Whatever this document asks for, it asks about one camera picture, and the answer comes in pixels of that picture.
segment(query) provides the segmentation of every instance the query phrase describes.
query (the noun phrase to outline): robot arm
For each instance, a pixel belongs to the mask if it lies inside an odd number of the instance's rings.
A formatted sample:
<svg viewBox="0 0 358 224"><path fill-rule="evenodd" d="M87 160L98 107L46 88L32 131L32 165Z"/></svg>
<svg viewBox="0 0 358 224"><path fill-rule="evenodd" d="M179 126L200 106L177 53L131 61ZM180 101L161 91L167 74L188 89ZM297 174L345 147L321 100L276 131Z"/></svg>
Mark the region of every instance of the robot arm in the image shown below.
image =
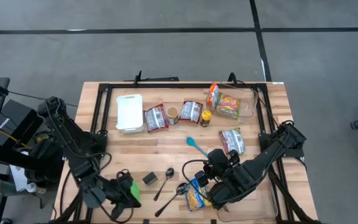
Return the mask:
<svg viewBox="0 0 358 224"><path fill-rule="evenodd" d="M255 190L267 173L267 168L289 148L300 147L306 138L291 123L282 123L269 139L270 146L255 159L240 164L236 151L226 157L222 149L208 154L204 171L196 174L200 186L208 184L208 179L218 178L207 194L213 207L220 209L227 202L238 202Z"/></svg>
<svg viewBox="0 0 358 224"><path fill-rule="evenodd" d="M140 207L137 193L133 190L136 188L132 187L135 183L128 170L120 171L117 179L108 180L99 175L101 157L111 157L105 152L105 131L100 131L99 134L83 131L67 115L63 100L56 97L51 97L39 105L38 113L44 117L45 124L51 129L63 151L63 156L68 160L81 194L79 201L84 200L89 208L101 206L106 199L115 203L116 206L110 216L112 221L115 221L125 208Z"/></svg>

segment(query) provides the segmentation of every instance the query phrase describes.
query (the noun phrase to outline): spoon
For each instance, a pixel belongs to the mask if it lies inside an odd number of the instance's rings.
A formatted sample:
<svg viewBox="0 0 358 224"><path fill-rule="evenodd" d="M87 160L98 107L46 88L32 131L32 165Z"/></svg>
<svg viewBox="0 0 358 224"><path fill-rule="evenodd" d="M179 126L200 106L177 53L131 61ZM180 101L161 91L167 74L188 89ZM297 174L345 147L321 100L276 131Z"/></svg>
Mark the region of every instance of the spoon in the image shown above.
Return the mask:
<svg viewBox="0 0 358 224"><path fill-rule="evenodd" d="M167 182L168 179L171 179L173 177L173 175L175 174L173 168L169 168L167 169L167 171L165 172L165 181L162 184L160 190L157 192L157 194L154 196L154 201L156 201L158 199L158 196L160 196L161 190L163 188L163 186L165 185L165 183Z"/></svg>
<svg viewBox="0 0 358 224"><path fill-rule="evenodd" d="M196 141L192 137L187 137L186 139L187 145L193 146L198 149L205 157L208 157L208 154L204 152L200 147L197 146Z"/></svg>
<svg viewBox="0 0 358 224"><path fill-rule="evenodd" d="M169 200L168 203L166 203L162 208L160 208L160 210L158 210L154 215L156 217L159 217L161 213L164 211L164 209L169 205L169 203L171 203L171 201L175 199L175 197L177 197L178 195L183 195L186 192L186 187L187 187L186 183L179 184L179 186L177 187L177 193L171 198L171 200Z"/></svg>

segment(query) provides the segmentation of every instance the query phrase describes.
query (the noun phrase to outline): yellow lid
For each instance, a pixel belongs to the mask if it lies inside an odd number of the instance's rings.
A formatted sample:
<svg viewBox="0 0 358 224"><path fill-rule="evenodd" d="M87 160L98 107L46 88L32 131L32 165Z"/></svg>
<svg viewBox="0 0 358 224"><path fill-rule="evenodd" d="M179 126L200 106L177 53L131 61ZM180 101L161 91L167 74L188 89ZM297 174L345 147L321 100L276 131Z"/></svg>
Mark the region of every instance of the yellow lid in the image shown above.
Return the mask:
<svg viewBox="0 0 358 224"><path fill-rule="evenodd" d="M212 113L210 111L203 111L201 116L203 117L203 120L209 121L212 117Z"/></svg>

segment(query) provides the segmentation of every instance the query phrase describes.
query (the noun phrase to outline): small jar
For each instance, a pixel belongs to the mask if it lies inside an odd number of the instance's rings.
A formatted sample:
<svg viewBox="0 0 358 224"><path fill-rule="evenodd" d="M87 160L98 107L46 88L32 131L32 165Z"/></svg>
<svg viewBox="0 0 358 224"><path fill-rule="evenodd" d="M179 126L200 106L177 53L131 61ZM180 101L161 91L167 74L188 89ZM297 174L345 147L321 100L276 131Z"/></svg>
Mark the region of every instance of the small jar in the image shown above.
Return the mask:
<svg viewBox="0 0 358 224"><path fill-rule="evenodd" d="M179 120L178 110L176 108L169 108L167 118L169 124L176 124Z"/></svg>
<svg viewBox="0 0 358 224"><path fill-rule="evenodd" d="M202 125L202 127L208 127L209 126L209 121L212 118L212 113L210 111L203 111L203 113L201 114L201 122L200 125Z"/></svg>

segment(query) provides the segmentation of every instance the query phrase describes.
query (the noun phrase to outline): blue teal spatula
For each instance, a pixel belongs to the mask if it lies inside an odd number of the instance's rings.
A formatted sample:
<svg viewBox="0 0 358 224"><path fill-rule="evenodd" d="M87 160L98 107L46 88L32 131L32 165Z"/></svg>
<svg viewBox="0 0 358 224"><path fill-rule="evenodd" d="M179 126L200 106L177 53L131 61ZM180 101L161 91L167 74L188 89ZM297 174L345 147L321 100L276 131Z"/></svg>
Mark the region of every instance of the blue teal spatula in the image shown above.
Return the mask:
<svg viewBox="0 0 358 224"><path fill-rule="evenodd" d="M195 148L198 149L202 154L204 154L205 157L208 157L208 154L207 154L206 152L204 152L200 147L197 146L196 141L194 141L193 138L187 137L186 142L187 142L187 145L195 147Z"/></svg>

